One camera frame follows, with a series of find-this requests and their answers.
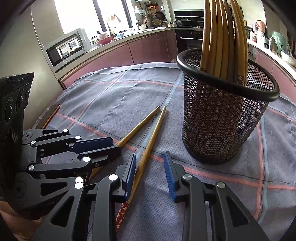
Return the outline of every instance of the chopstick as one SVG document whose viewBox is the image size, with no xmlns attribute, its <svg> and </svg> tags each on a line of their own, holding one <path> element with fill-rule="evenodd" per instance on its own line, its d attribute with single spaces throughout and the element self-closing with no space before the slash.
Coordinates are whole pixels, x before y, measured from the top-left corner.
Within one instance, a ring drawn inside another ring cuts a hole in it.
<svg viewBox="0 0 296 241">
<path fill-rule="evenodd" d="M 229 58 L 229 35 L 228 35 L 228 24 L 226 20 L 225 8 L 222 0 L 220 1 L 221 12 L 222 12 L 222 27 L 223 27 L 223 53 L 222 53 L 222 63 L 220 78 L 227 80 L 228 71 L 228 58 Z"/>
<path fill-rule="evenodd" d="M 227 81 L 233 83 L 234 79 L 234 59 L 235 59 L 235 43 L 234 43 L 234 31 L 232 23 L 232 15 L 227 0 L 224 0 L 225 10 L 227 16 L 228 33 L 229 33 L 229 54 L 228 54 L 228 70 Z"/>
<path fill-rule="evenodd" d="M 142 158 L 141 158 L 141 160 L 139 162 L 137 171 L 135 173 L 134 181 L 133 181 L 133 187 L 132 187 L 132 190 L 131 190 L 131 196 L 130 196 L 130 198 L 128 200 L 129 203 L 132 201 L 133 196 L 134 196 L 134 194 L 136 192 L 136 189 L 138 187 L 138 184 L 140 182 L 140 179 L 141 179 L 141 177 L 142 177 L 142 175 L 144 173 L 145 165 L 146 165 L 147 160 L 148 160 L 148 158 L 150 156 L 150 153 L 151 153 L 152 148 L 153 148 L 153 145 L 155 143 L 155 140 L 156 140 L 158 131 L 160 129 L 161 123 L 162 123 L 163 118 L 165 116 L 165 110 L 166 110 L 166 105 L 164 106 L 164 108 L 163 108 L 163 110 L 162 110 L 162 112 L 160 114 L 160 117 L 159 117 L 158 122 L 157 122 L 157 124 L 155 126 L 155 129 L 154 129 L 154 131 L 153 131 L 153 133 L 152 133 L 152 135 L 150 137 L 150 140 L 149 140 L 149 142 L 148 142 L 148 144 L 146 146 L 145 152 L 144 152 L 144 154 L 143 154 L 143 156 L 142 156 Z"/>
<path fill-rule="evenodd" d="M 235 1 L 236 0 L 230 0 L 235 25 L 235 46 L 237 46 L 235 52 L 235 61 L 238 64 L 238 84 L 244 85 L 246 75 L 244 35 Z"/>
<path fill-rule="evenodd" d="M 204 14 L 204 33 L 202 41 L 202 56 L 200 59 L 200 70 L 207 71 L 207 62 L 209 57 L 210 48 L 210 35 L 211 35 L 211 12 L 210 1 L 205 0 L 205 14 Z"/>
<path fill-rule="evenodd" d="M 241 23 L 241 28 L 242 28 L 242 32 L 243 32 L 243 38 L 244 38 L 244 53 L 245 53 L 245 79 L 244 79 L 244 86 L 246 85 L 247 83 L 247 74 L 248 74 L 248 43 L 247 43 L 247 35 L 246 35 L 246 31 L 244 29 L 244 20 L 242 18 L 242 12 L 241 10 L 239 9 L 239 5 L 237 3 L 237 0 L 234 0 L 235 2 L 235 5 L 236 5 L 236 8 L 237 8 L 237 12 L 239 14 L 239 20 L 240 20 L 240 23 Z"/>
<path fill-rule="evenodd" d="M 221 72 L 222 51 L 223 51 L 223 27 L 222 27 L 222 17 L 221 17 L 219 0 L 216 0 L 216 13 L 217 13 L 217 43 L 216 43 L 217 49 L 216 49 L 214 76 L 219 78 L 220 72 Z"/>
<path fill-rule="evenodd" d="M 136 192 L 136 189 L 138 187 L 138 184 L 139 184 L 139 182 L 141 180 L 141 177 L 142 177 L 142 175 L 144 173 L 145 165 L 146 165 L 147 160 L 148 160 L 148 158 L 150 156 L 150 153 L 151 153 L 152 148 L 153 148 L 153 145 L 155 143 L 155 140 L 156 140 L 158 131 L 160 129 L 161 123 L 162 123 L 163 118 L 165 116 L 165 110 L 166 110 L 166 106 L 163 107 L 163 110 L 162 110 L 162 112 L 160 114 L 160 117 L 159 117 L 159 119 L 157 121 L 157 124 L 155 126 L 155 129 L 154 129 L 154 131 L 153 131 L 153 133 L 152 133 L 152 135 L 150 137 L 150 140 L 149 140 L 149 142 L 148 142 L 148 144 L 146 146 L 146 149 L 144 151 L 144 154 L 142 155 L 142 158 L 141 158 L 141 160 L 139 162 L 137 171 L 135 173 L 134 181 L 133 181 L 133 187 L 132 187 L 132 190 L 131 190 L 131 196 L 130 196 L 130 198 L 129 198 L 129 200 L 127 202 L 125 202 L 125 203 L 123 203 L 121 205 L 121 208 L 120 208 L 120 210 L 119 210 L 119 212 L 117 214 L 117 217 L 116 217 L 116 220 L 115 220 L 116 231 L 118 231 L 118 229 L 119 229 L 119 227 L 120 227 L 120 225 L 122 223 L 122 220 L 124 219 L 124 216 L 125 216 L 125 213 L 127 211 L 127 208 L 128 208 L 128 206 L 130 205 L 130 203 L 131 203 L 131 201 L 133 199 L 133 196 L 134 196 L 134 194 Z"/>
<path fill-rule="evenodd" d="M 150 119 L 153 117 L 160 109 L 160 106 L 157 106 L 144 120 L 142 120 L 134 129 L 132 129 L 118 144 L 117 146 L 122 148 Z M 89 177 L 91 179 L 96 175 L 101 167 L 94 168 Z"/>
<path fill-rule="evenodd" d="M 210 52 L 207 62 L 207 73 L 214 74 L 217 51 L 217 13 L 216 2 L 212 0 L 212 15 L 211 15 L 211 35 L 210 35 Z"/>
</svg>

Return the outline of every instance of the pink cabinet door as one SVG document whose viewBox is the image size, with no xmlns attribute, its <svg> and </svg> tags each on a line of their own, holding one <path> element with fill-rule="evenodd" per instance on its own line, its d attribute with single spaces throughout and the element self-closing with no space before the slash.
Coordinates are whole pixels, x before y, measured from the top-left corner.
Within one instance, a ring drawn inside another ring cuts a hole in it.
<svg viewBox="0 0 296 241">
<path fill-rule="evenodd" d="M 256 52 L 256 63 L 261 65 L 271 74 L 274 63 L 272 60 L 270 60 L 268 57 L 265 56 L 265 54 L 261 53 L 260 51 Z"/>
<path fill-rule="evenodd" d="M 98 71 L 104 68 L 110 67 L 120 67 L 133 65 L 133 59 L 128 45 L 121 46 L 117 49 L 112 50 L 109 53 L 104 54 L 103 56 L 95 59 L 90 62 L 88 65 L 82 67 L 80 70 L 75 72 L 69 78 L 64 81 L 65 86 L 68 88 L 73 82 L 80 78 L 82 75 L 89 72 Z"/>
<path fill-rule="evenodd" d="M 165 39 L 168 47 L 169 61 L 171 62 L 178 55 L 176 32 L 174 30 L 165 31 Z"/>
<path fill-rule="evenodd" d="M 290 77 L 288 77 L 287 74 L 275 64 L 273 66 L 271 75 L 277 81 L 280 92 L 296 103 L 296 86 L 293 83 L 293 80 L 291 80 Z"/>
<path fill-rule="evenodd" d="M 128 44 L 134 64 L 171 62 L 165 33 L 158 33 L 135 40 Z"/>
</svg>

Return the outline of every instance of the microwave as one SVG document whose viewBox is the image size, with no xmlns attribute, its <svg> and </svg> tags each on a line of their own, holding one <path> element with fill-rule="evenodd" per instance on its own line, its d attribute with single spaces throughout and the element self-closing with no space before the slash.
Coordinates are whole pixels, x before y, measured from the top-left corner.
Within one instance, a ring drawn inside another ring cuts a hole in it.
<svg viewBox="0 0 296 241">
<path fill-rule="evenodd" d="M 91 42 L 85 30 L 79 28 L 44 46 L 43 53 L 51 69 L 57 73 L 65 65 L 88 52 L 90 48 Z"/>
</svg>

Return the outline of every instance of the human hand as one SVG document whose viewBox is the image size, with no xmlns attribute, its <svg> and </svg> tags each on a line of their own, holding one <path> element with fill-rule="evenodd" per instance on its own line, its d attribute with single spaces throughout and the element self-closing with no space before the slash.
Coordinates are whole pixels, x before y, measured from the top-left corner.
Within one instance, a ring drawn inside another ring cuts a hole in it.
<svg viewBox="0 0 296 241">
<path fill-rule="evenodd" d="M 0 202 L 0 213 L 11 232 L 19 241 L 29 240 L 43 220 L 43 218 L 39 220 L 22 218 L 7 202 Z"/>
</svg>

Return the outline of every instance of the cabinet handle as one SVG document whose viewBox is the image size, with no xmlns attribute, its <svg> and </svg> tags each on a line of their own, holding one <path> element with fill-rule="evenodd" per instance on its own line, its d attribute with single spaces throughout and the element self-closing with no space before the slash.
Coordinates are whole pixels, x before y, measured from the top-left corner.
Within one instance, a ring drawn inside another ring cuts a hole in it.
<svg viewBox="0 0 296 241">
<path fill-rule="evenodd" d="M 181 39 L 195 39 L 195 38 L 183 38 L 183 37 L 180 37 Z"/>
</svg>

